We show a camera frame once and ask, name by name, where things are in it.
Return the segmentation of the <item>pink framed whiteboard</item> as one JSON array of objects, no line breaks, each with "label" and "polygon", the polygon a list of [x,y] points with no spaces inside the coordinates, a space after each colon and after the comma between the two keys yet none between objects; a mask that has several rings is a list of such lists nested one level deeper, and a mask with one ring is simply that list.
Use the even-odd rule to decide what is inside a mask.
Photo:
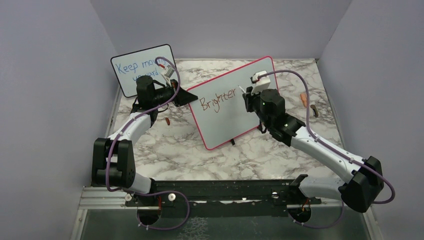
[{"label": "pink framed whiteboard", "polygon": [[189,104],[194,122],[207,150],[213,150],[259,126],[254,112],[247,112],[241,86],[252,86],[251,77],[260,71],[274,71],[271,56],[225,72],[187,91],[198,96]]}]

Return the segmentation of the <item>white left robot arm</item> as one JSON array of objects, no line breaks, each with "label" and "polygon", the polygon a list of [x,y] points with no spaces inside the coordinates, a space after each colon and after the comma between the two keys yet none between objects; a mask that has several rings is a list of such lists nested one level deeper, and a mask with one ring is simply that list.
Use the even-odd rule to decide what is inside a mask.
[{"label": "white left robot arm", "polygon": [[99,137],[93,144],[91,180],[111,192],[138,193],[138,199],[149,206],[157,200],[157,191],[152,188],[151,178],[136,171],[134,144],[154,125],[159,108],[169,103],[185,106],[198,96],[182,89],[175,79],[162,84],[143,75],[135,83],[137,98],[128,120],[115,133],[107,138]]}]

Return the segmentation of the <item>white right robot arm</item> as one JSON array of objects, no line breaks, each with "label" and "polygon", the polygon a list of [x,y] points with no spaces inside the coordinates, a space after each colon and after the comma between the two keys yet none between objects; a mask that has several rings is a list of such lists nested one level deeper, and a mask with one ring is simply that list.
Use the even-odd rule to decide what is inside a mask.
[{"label": "white right robot arm", "polygon": [[336,178],[298,177],[288,190],[289,199],[300,204],[307,198],[341,200],[352,210],[365,213],[384,188],[381,162],[370,156],[348,153],[320,137],[298,118],[286,113],[285,99],[276,89],[253,92],[248,87],[242,94],[247,112],[255,113],[260,124],[275,140],[293,147],[319,161]]}]

